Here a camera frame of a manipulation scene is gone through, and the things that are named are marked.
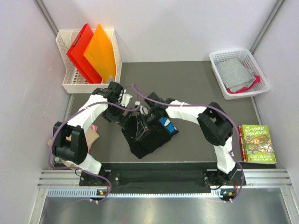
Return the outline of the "black t-shirt with flower print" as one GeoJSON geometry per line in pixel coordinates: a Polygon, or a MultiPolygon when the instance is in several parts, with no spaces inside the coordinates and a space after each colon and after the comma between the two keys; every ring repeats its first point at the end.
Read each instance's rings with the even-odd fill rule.
{"type": "Polygon", "coordinates": [[[154,152],[156,149],[170,141],[173,136],[179,133],[177,128],[169,119],[167,119],[165,126],[168,133],[150,132],[141,141],[136,141],[136,116],[132,116],[128,120],[126,127],[122,129],[121,132],[129,145],[131,153],[141,159],[154,152]]]}

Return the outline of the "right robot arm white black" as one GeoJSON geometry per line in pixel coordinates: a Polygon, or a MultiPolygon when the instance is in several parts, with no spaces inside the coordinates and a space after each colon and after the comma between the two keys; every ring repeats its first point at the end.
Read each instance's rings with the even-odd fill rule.
{"type": "Polygon", "coordinates": [[[168,133],[176,131],[169,119],[182,119],[200,126],[205,139],[214,146],[217,157],[217,174],[214,178],[216,184],[230,184],[235,179],[237,171],[233,156],[232,120],[215,102],[209,105],[192,105],[168,98],[165,102],[154,99],[157,95],[152,93],[145,98],[151,107],[147,114],[140,114],[136,118],[136,140],[158,133],[154,123],[164,126],[168,133]]]}

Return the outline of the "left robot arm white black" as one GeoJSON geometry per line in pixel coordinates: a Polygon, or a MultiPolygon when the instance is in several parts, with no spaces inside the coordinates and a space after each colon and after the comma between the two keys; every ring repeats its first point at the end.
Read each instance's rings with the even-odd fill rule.
{"type": "Polygon", "coordinates": [[[99,116],[124,127],[123,113],[133,111],[128,109],[131,98],[117,82],[111,82],[107,88],[95,89],[78,112],[54,125],[50,144],[52,154],[71,163],[71,168],[86,172],[94,184],[103,184],[106,174],[101,171],[102,164],[89,154],[86,134],[99,116]]]}

